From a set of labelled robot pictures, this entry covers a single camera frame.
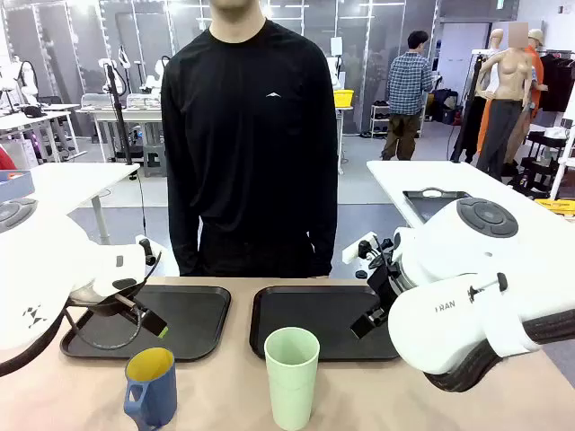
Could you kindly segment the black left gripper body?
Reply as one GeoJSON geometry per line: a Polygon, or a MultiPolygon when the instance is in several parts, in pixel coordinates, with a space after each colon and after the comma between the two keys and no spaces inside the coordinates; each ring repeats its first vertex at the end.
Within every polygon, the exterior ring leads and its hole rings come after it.
{"type": "Polygon", "coordinates": [[[66,305],[72,307],[84,307],[92,311],[94,314],[104,317],[122,314],[123,312],[134,313],[134,308],[140,312],[146,313],[148,307],[136,298],[136,295],[141,289],[141,286],[132,286],[119,290],[112,295],[105,297],[98,303],[69,297],[66,300],[66,305]]]}

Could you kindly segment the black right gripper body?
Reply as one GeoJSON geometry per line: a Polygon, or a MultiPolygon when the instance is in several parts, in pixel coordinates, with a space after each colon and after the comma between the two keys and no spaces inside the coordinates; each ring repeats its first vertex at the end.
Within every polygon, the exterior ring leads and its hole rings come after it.
{"type": "Polygon", "coordinates": [[[384,252],[374,258],[368,264],[368,269],[371,275],[367,278],[367,284],[378,296],[381,308],[389,311],[400,292],[397,285],[400,270],[392,263],[392,253],[384,252]]]}

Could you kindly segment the blue mug yellow inside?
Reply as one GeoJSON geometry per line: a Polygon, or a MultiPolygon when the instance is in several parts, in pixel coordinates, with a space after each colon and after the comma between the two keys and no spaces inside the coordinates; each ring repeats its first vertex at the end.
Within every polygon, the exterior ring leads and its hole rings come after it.
{"type": "Polygon", "coordinates": [[[125,367],[127,387],[123,409],[137,431],[167,425],[177,409],[173,352],[151,347],[134,355],[125,367]]]}

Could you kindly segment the pale green plastic cup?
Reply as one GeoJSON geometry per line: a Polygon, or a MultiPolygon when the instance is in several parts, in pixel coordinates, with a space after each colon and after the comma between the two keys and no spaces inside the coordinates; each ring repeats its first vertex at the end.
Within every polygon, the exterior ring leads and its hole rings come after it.
{"type": "Polygon", "coordinates": [[[298,327],[275,330],[264,342],[272,416],[283,431],[310,420],[319,354],[317,337],[298,327]]]}

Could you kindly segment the person's left forearm black sleeve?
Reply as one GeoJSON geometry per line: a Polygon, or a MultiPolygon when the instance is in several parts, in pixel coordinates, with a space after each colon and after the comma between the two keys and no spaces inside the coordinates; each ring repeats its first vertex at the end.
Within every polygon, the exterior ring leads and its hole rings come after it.
{"type": "Polygon", "coordinates": [[[314,186],[308,230],[308,236],[314,248],[311,263],[312,277],[328,277],[332,270],[338,215],[337,198],[337,174],[328,175],[314,186]]]}

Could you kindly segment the person's right forearm black sleeve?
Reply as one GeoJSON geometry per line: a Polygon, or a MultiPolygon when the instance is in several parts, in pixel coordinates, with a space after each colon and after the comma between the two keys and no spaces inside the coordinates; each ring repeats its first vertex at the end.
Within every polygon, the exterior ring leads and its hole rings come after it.
{"type": "Polygon", "coordinates": [[[199,215],[191,205],[190,186],[169,176],[168,219],[172,252],[183,277],[197,276],[199,264],[199,215]]]}

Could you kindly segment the black plastic tray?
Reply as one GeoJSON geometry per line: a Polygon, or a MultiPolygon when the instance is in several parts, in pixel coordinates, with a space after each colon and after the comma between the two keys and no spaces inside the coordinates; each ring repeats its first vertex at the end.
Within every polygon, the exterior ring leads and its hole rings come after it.
{"type": "Polygon", "coordinates": [[[311,331],[320,342],[321,362],[382,362],[394,360],[385,325],[358,339],[351,325],[378,305],[368,286],[269,286],[253,298],[249,336],[253,353],[264,357],[264,341],[284,327],[311,331]]]}
{"type": "Polygon", "coordinates": [[[219,286],[146,286],[137,299],[167,323],[162,338],[142,329],[129,345],[108,351],[85,344],[69,331],[60,351],[73,358],[129,359],[144,349],[164,347],[178,362],[196,361],[217,347],[231,303],[230,293],[219,286]]]}

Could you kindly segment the white power strip black plugs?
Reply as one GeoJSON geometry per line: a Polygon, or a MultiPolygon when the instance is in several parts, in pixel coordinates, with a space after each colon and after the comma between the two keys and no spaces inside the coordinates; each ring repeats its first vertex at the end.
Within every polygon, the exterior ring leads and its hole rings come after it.
{"type": "Polygon", "coordinates": [[[379,242],[374,232],[368,232],[341,253],[342,262],[346,265],[355,259],[373,260],[381,254],[379,242]]]}

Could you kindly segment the large white table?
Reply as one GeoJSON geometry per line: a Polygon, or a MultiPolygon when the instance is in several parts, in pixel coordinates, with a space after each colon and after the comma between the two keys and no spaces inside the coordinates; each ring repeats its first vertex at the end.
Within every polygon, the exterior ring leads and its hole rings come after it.
{"type": "Polygon", "coordinates": [[[575,280],[575,224],[467,163],[449,161],[369,161],[367,167],[411,227],[422,221],[406,201],[405,191],[427,188],[464,191],[505,207],[519,222],[527,254],[538,267],[575,280]]]}

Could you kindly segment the white table with grey leg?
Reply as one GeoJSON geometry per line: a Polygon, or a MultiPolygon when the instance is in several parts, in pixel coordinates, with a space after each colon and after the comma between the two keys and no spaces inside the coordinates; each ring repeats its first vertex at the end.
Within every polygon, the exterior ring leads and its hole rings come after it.
{"type": "Polygon", "coordinates": [[[101,243],[110,236],[102,212],[100,193],[139,169],[137,163],[44,163],[30,170],[35,192],[27,196],[67,215],[85,202],[92,203],[101,243]]]}

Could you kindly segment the blue open box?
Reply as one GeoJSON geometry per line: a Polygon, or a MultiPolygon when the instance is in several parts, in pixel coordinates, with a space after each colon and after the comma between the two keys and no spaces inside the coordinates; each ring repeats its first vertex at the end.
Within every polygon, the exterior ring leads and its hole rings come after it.
{"type": "Polygon", "coordinates": [[[30,171],[0,170],[0,204],[35,192],[30,171]]]}

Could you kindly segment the person in black shirt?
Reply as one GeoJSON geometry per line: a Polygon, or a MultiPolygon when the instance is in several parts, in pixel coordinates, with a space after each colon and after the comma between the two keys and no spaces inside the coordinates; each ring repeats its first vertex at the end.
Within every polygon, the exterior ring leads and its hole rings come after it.
{"type": "Polygon", "coordinates": [[[312,277],[314,186],[338,179],[326,57],[259,0],[208,1],[208,28],[161,89],[167,179],[190,186],[199,215],[190,277],[312,277]]]}

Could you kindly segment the yellow flat package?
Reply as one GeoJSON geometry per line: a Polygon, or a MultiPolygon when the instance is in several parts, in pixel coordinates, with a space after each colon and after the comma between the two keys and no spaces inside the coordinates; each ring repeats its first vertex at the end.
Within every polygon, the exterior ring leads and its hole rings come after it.
{"type": "Polygon", "coordinates": [[[567,218],[575,218],[575,200],[569,199],[536,199],[536,203],[549,211],[567,218]]]}

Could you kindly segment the black tripod stand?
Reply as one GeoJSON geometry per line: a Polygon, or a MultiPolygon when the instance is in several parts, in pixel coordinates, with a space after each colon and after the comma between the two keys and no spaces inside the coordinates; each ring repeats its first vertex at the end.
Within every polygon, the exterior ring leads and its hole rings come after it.
{"type": "Polygon", "coordinates": [[[122,114],[122,105],[119,100],[119,93],[116,85],[116,79],[114,74],[114,68],[112,67],[111,61],[104,64],[104,68],[106,70],[106,75],[108,78],[108,93],[111,96],[112,100],[112,107],[116,116],[118,130],[119,130],[119,140],[122,146],[122,151],[125,156],[125,160],[127,165],[132,165],[132,157],[129,150],[129,142],[126,133],[126,126],[125,121],[122,114]]]}

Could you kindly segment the man in plaid shirt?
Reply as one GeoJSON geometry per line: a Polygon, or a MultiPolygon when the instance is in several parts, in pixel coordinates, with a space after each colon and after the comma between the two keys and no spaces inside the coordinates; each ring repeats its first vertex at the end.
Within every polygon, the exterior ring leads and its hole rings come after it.
{"type": "Polygon", "coordinates": [[[429,35],[413,31],[408,37],[408,50],[395,58],[388,74],[387,91],[389,124],[383,161],[396,157],[409,161],[415,150],[415,137],[420,126],[423,95],[432,89],[429,61],[423,56],[429,35]]]}

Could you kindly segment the beige mannequin grey trousers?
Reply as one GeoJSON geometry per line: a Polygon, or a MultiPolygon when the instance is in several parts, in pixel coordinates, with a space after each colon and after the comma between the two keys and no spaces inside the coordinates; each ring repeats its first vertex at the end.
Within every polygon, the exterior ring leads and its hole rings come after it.
{"type": "Polygon", "coordinates": [[[498,87],[493,92],[483,90],[479,84],[475,87],[478,95],[491,102],[488,127],[476,168],[495,180],[501,179],[509,137],[529,102],[532,60],[525,52],[528,32],[526,22],[509,24],[508,48],[489,57],[478,75],[478,79],[482,80],[496,68],[498,87]]]}

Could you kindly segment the mannequin orange garment hat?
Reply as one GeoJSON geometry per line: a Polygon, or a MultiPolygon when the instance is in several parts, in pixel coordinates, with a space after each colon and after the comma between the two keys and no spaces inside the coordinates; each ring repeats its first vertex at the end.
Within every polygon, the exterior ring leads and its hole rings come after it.
{"type": "Polygon", "coordinates": [[[528,43],[525,52],[531,57],[532,64],[532,84],[531,84],[531,118],[536,116],[539,110],[541,95],[548,90],[544,80],[543,62],[537,52],[537,49],[543,45],[544,36],[540,29],[532,29],[528,32],[528,43]]]}

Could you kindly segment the black clothes on rack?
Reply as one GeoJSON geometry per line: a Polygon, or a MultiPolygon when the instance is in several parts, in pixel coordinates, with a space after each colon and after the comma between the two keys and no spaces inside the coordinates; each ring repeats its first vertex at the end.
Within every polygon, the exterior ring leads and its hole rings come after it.
{"type": "Polygon", "coordinates": [[[543,111],[564,112],[575,84],[575,58],[547,53],[541,57],[544,66],[544,84],[539,107],[543,111]]]}

